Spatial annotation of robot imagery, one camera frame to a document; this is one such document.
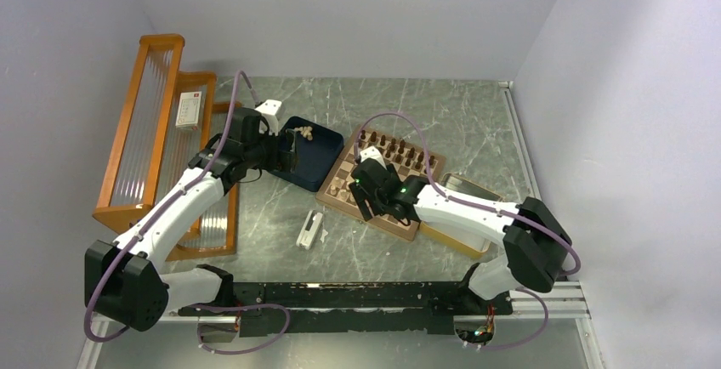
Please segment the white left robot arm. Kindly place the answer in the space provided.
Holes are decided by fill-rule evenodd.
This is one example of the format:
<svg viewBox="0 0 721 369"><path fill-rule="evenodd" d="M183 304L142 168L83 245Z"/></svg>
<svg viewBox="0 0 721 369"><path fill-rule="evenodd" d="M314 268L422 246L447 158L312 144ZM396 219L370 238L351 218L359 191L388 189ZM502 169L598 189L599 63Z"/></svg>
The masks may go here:
<svg viewBox="0 0 721 369"><path fill-rule="evenodd" d="M211 206L250 169L291 172L298 163L292 132L281 131L281 102L234 110L189 162L176 185L112 243L96 241L84 258L85 317L98 313L124 329L150 329L169 310L205 306L222 315L237 305L230 273L202 264L161 274L170 252Z"/></svg>

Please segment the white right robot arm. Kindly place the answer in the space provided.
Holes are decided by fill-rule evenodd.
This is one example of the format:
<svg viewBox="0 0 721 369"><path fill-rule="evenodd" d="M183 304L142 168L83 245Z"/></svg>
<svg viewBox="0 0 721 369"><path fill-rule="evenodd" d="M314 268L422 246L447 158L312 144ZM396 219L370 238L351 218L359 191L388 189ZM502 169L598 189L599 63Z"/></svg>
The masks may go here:
<svg viewBox="0 0 721 369"><path fill-rule="evenodd" d="M446 190L422 176L401 179L394 166L375 159L358 162L351 178L349 189L364 220L390 215L497 245L498 255L472 268L468 284L458 292L459 303L470 313L521 287L548 293L564 274L572 240L539 199L488 201Z"/></svg>

